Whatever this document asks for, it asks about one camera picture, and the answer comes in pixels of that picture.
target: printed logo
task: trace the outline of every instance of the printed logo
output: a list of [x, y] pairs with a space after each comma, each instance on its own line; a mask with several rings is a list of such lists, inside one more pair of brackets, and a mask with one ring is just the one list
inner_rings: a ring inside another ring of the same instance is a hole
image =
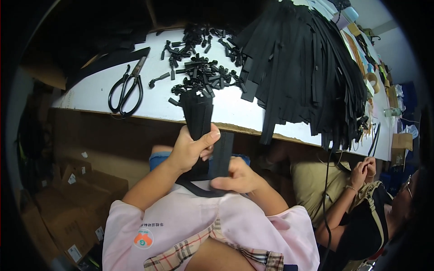
[[154, 243], [154, 235], [147, 228], [140, 228], [134, 238], [134, 245], [138, 248], [148, 249]]

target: black scissors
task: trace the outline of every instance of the black scissors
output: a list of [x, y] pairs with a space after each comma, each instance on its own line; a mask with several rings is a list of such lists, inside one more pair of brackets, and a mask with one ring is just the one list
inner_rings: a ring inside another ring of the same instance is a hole
[[[119, 113], [121, 114], [122, 118], [126, 118], [129, 117], [131, 115], [134, 114], [134, 112], [138, 109], [138, 107], [141, 104], [141, 100], [143, 98], [143, 86], [141, 84], [141, 78], [139, 75], [139, 72], [143, 66], [143, 64], [145, 63], [147, 56], [143, 56], [142, 58], [140, 58], [140, 60], [138, 61], [137, 65], [134, 67], [133, 71], [131, 72], [131, 74], [129, 75], [129, 71], [130, 71], [130, 65], [127, 66], [127, 71], [125, 72], [124, 76], [117, 81], [114, 86], [112, 87], [112, 89], [110, 90], [110, 93], [108, 95], [108, 107], [110, 107], [110, 110], [113, 113]], [[127, 83], [128, 81], [134, 78], [134, 82], [133, 85], [131, 86], [131, 88], [128, 90], [128, 92], [125, 94], [125, 89], [127, 87]], [[120, 85], [122, 85], [122, 91], [121, 91], [121, 97], [119, 98], [119, 104], [116, 108], [114, 108], [112, 106], [112, 95], [115, 92], [115, 89]], [[127, 102], [128, 98], [130, 97], [131, 93], [133, 92], [134, 88], [136, 87], [136, 85], [138, 85], [138, 91], [139, 91], [139, 98], [137, 101], [137, 104], [135, 105], [135, 107], [129, 111], [129, 112], [124, 112], [122, 111], [122, 107], [125, 105], [125, 103]]]

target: bracelet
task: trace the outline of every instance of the bracelet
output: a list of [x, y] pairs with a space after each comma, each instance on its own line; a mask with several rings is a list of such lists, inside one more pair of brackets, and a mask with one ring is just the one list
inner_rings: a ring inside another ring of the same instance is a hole
[[345, 188], [351, 188], [354, 190], [354, 192], [356, 193], [356, 195], [358, 194], [358, 191], [356, 190], [356, 188], [352, 187], [352, 186], [345, 186]]

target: white table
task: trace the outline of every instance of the white table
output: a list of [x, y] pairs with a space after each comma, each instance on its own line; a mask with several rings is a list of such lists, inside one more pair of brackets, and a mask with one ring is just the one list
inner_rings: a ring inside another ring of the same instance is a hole
[[[321, 8], [318, 8], [318, 10], [321, 13], [327, 12], [324, 11], [325, 9], [322, 10]], [[146, 38], [146, 43], [137, 44], [135, 46], [136, 50], [145, 47], [150, 47], [151, 50], [140, 72], [144, 87], [144, 98], [140, 107], [133, 115], [134, 117], [164, 121], [185, 120], [182, 108], [168, 102], [169, 98], [178, 100], [178, 97], [171, 93], [171, 88], [174, 85], [182, 84], [182, 80], [185, 77], [184, 74], [176, 75], [174, 81], [171, 81], [170, 77], [157, 81], [153, 89], [148, 87], [148, 83], [151, 79], [157, 78], [170, 71], [168, 52], [166, 52], [165, 59], [163, 61], [160, 60], [161, 51], [163, 50], [166, 40], [168, 39], [173, 42], [181, 41], [183, 36], [183, 30], [181, 29], [164, 31], [159, 36], [156, 36], [155, 33], [150, 33]], [[196, 51], [200, 53], [201, 56], [208, 57], [210, 61], [215, 59], [218, 61], [218, 65], [223, 65], [229, 70], [234, 69], [237, 71], [237, 74], [240, 74], [241, 67], [235, 67], [235, 64], [225, 56], [224, 47], [218, 43], [217, 40], [216, 37], [212, 39], [211, 50], [208, 54], [203, 53], [204, 48], [201, 46], [196, 46]], [[133, 68], [136, 63], [137, 61], [130, 62], [129, 65]], [[178, 69], [183, 69], [184, 65], [181, 62], [179, 64]], [[121, 64], [84, 78], [64, 96], [56, 97], [52, 107], [111, 113], [107, 101], [108, 95], [114, 83], [125, 73], [126, 67], [127, 63]], [[375, 116], [378, 118], [375, 119], [375, 122], [381, 122], [381, 130], [375, 157], [387, 161], [391, 159], [391, 138], [394, 132], [394, 123], [391, 122], [389, 118], [384, 117], [382, 113], [385, 108], [389, 107], [389, 104], [385, 88], [383, 84], [381, 84], [381, 81], [378, 81], [380, 83], [380, 92], [374, 96], [374, 108]], [[256, 98], [253, 103], [242, 100], [240, 98], [242, 92], [240, 88], [236, 86], [225, 87], [223, 90], [215, 90], [214, 93], [216, 97], [213, 99], [214, 111], [211, 119], [212, 122], [225, 130], [248, 134], [261, 133], [265, 110], [257, 105]], [[120, 88], [114, 93], [113, 104], [118, 103], [119, 95]], [[131, 95], [123, 110], [129, 111], [133, 108], [137, 98], [138, 91]], [[311, 136], [309, 125], [304, 123], [287, 122], [286, 125], [276, 124], [273, 138], [321, 146], [321, 136]], [[371, 144], [372, 136], [368, 136], [367, 138], [363, 138], [362, 143], [353, 144], [353, 149], [350, 152], [366, 156], [368, 155]]]

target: person's knee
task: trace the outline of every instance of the person's knee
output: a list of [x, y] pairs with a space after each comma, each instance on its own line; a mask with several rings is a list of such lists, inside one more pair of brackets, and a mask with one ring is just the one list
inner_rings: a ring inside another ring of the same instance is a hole
[[173, 147], [165, 146], [165, 145], [155, 145], [152, 147], [151, 153], [157, 153], [160, 151], [172, 151]]

